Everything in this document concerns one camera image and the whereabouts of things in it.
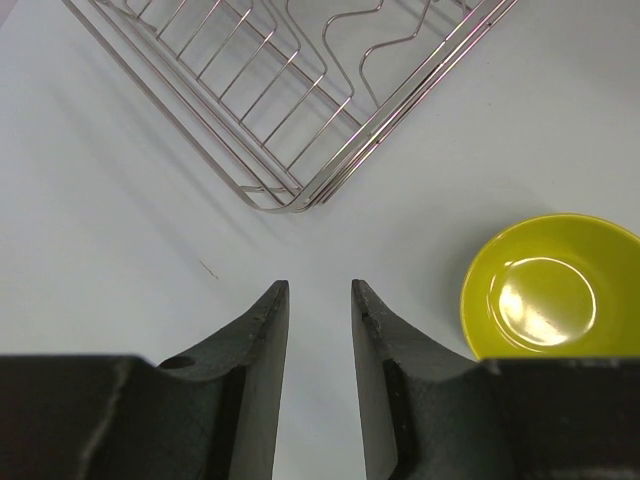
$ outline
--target yellow bowl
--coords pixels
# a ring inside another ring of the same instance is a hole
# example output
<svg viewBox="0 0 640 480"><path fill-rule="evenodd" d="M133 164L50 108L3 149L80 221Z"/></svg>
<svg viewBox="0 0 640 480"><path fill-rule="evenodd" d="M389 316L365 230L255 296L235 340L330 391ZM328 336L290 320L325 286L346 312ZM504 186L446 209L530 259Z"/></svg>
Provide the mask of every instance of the yellow bowl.
<svg viewBox="0 0 640 480"><path fill-rule="evenodd" d="M640 354L640 238L599 218L514 225L478 253L460 317L478 358Z"/></svg>

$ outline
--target stainless steel rack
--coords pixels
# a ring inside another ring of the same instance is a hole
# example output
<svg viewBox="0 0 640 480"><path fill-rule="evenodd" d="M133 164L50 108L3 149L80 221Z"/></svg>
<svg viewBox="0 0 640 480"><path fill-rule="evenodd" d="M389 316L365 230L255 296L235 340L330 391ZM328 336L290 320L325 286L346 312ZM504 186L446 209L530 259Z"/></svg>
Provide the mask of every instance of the stainless steel rack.
<svg viewBox="0 0 640 480"><path fill-rule="evenodd" d="M241 199L297 212L517 0L62 1Z"/></svg>

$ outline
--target white surface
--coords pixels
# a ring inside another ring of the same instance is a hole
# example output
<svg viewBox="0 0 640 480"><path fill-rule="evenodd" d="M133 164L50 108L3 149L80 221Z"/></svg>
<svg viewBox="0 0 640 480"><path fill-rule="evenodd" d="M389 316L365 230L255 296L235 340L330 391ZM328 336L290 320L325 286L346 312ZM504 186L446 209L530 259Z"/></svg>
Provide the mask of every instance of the white surface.
<svg viewBox="0 0 640 480"><path fill-rule="evenodd" d="M0 2L0 27L11 13L11 10L16 3L18 3L18 0L2 0L2 2Z"/></svg>
<svg viewBox="0 0 640 480"><path fill-rule="evenodd" d="M637 0L522 0L332 202L268 216L60 2L22 0L0 30L0 349L159 361L288 279L274 478L364 478L350 280L466 354L461 278L501 227L579 211L640 233L639 23Z"/></svg>

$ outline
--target metal wire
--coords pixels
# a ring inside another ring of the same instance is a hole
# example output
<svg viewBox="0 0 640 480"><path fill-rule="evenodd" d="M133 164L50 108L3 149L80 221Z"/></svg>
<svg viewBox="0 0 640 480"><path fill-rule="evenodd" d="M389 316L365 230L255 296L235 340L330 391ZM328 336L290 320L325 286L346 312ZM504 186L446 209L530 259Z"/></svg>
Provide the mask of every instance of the metal wire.
<svg viewBox="0 0 640 480"><path fill-rule="evenodd" d="M256 209L288 212L329 200L517 0L415 0L420 5L417 24L404 28L411 33L402 34L400 26L390 24L389 33L400 34L390 40L387 34L363 53L351 52L359 61L349 59L346 45L356 32L345 37L345 30L355 25L350 22L356 17L391 19L394 0L373 0L377 3L370 7L311 19L319 32L309 28L309 18L293 12L292 2L304 0L248 0L245 7L232 0L173 0L173 7L167 0L144 0L138 6L133 0L62 1L236 194ZM198 2L206 8L194 14ZM423 38L436 3L434 17L449 15L451 30L426 47L427 54L402 82L387 85L386 93L376 91L371 79L380 84L384 68L372 69L372 57L382 59L387 47ZM455 20L456 11L462 20ZM229 19L224 33L220 22ZM173 38L174 32L181 40ZM150 86L156 85L152 77L140 75L123 58L128 52L114 48L120 45L118 38L161 81L157 88L186 107L184 117L161 100L162 92ZM257 43L248 47L251 42ZM246 53L241 63L238 45ZM192 57L201 64L196 66ZM354 104L364 101L359 92L373 101L374 111ZM195 135L199 127L223 155L203 146ZM246 176L238 178L233 173L237 167Z"/></svg>

